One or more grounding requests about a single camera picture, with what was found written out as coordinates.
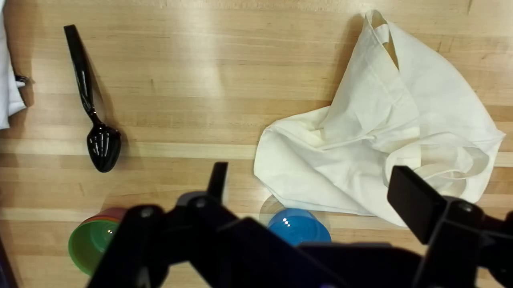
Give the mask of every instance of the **white cloth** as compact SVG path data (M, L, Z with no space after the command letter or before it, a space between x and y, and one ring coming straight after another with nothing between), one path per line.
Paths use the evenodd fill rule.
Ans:
M3 5L4 0L0 0L0 129L9 128L7 117L25 107L15 85L9 49L6 45L4 22L1 13Z
M503 133L442 56L371 11L330 107L267 126L254 176L285 206L378 216L394 165L475 201Z

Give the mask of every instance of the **wood grain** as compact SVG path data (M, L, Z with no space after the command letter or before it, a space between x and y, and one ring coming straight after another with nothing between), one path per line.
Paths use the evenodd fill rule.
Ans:
M65 251L81 219L105 206L171 208L179 193L205 187L214 160L230 161L230 209L265 219L269 192L251 174L257 136L273 120L330 104L368 9L445 56L506 133L480 200L504 216L513 203L513 1L11 0L12 64L31 85L28 109L0 131L0 233L20 286L83 286ZM107 174L86 157L89 123L65 24L76 24L100 110L124 136ZM318 217L336 241L423 253L410 232L379 219ZM169 275L169 286L205 286L188 265ZM479 272L479 286L498 285Z

